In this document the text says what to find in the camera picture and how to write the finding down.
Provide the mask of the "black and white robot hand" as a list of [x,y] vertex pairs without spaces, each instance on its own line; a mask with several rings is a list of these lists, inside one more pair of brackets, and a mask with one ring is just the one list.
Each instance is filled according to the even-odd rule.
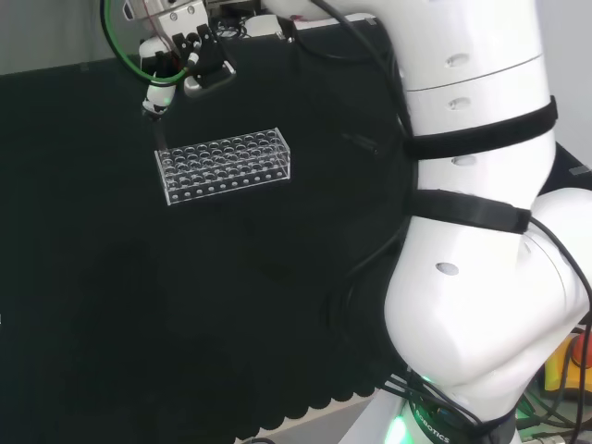
[[153,33],[139,46],[139,70],[152,78],[142,101],[149,118],[160,119],[178,90],[195,98],[235,79],[235,64],[212,28],[204,1],[127,1],[123,14]]

